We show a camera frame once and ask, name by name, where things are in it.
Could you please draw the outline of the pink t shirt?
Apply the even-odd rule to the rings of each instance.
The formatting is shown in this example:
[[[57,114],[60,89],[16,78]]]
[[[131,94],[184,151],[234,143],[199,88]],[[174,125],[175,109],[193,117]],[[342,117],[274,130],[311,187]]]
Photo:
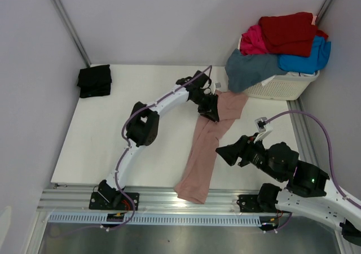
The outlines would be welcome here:
[[[197,119],[187,164],[174,188],[178,198],[196,204],[205,203],[217,157],[215,150],[235,120],[241,117],[248,100],[244,93],[217,91],[216,94],[219,121],[202,116]]]

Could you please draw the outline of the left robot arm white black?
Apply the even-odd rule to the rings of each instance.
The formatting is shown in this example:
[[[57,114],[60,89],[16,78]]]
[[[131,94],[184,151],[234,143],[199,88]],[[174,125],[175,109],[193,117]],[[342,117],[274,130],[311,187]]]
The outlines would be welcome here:
[[[219,121],[218,95],[211,89],[211,71],[212,66],[197,71],[193,76],[177,80],[172,89],[160,98],[147,104],[134,104],[121,131],[127,146],[109,176],[98,184],[96,193],[103,208],[116,209],[120,206],[122,198],[126,196],[124,188],[127,172],[137,154],[155,141],[163,115],[191,101],[197,105],[200,116],[213,122]]]

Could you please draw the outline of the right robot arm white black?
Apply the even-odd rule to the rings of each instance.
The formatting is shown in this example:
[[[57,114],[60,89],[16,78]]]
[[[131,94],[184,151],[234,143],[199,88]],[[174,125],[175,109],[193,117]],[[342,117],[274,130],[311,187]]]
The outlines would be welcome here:
[[[255,136],[242,136],[236,143],[218,147],[216,153],[229,165],[253,164],[285,187],[263,183],[253,202],[238,199],[241,209],[251,212],[295,213],[321,222],[348,242],[360,245],[360,209],[349,204],[330,176],[315,165],[299,160],[285,142],[264,148]]]

